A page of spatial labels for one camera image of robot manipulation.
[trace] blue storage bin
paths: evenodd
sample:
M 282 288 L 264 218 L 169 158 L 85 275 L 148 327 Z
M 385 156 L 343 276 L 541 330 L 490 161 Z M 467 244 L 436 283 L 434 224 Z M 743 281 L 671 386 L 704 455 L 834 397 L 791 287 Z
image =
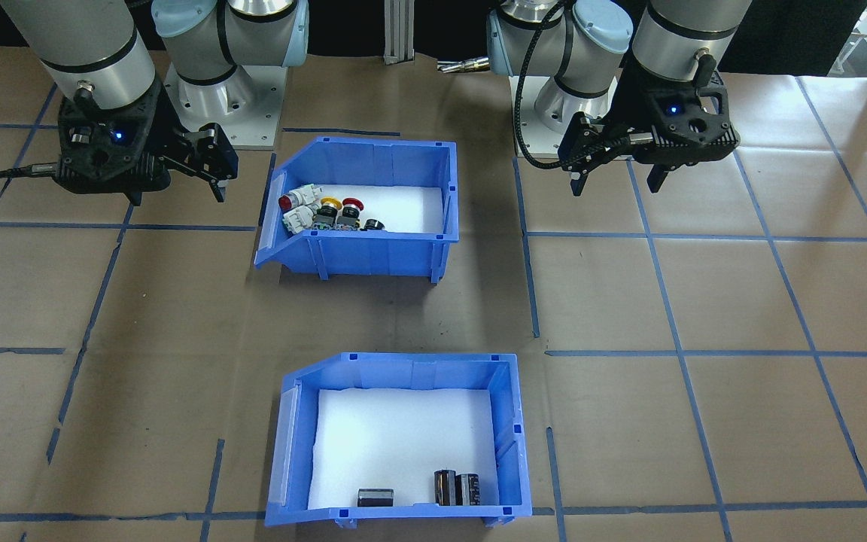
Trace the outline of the blue storage bin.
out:
M 498 504 L 441 507 L 421 502 L 408 507 L 309 509 L 320 390 L 347 388 L 488 391 Z M 344 353 L 328 358 L 283 377 L 265 523 L 271 527 L 331 519 L 340 527 L 355 528 L 360 519 L 479 517 L 492 527 L 530 516 L 533 508 L 523 428 L 514 354 Z
M 324 186 L 325 196 L 331 184 L 440 189 L 443 228 L 436 233 L 304 230 L 293 236 L 276 200 L 309 183 Z M 254 264 L 275 260 L 323 280 L 333 274 L 407 275 L 438 282 L 450 245 L 460 239 L 457 195 L 454 143 L 316 138 L 269 174 Z

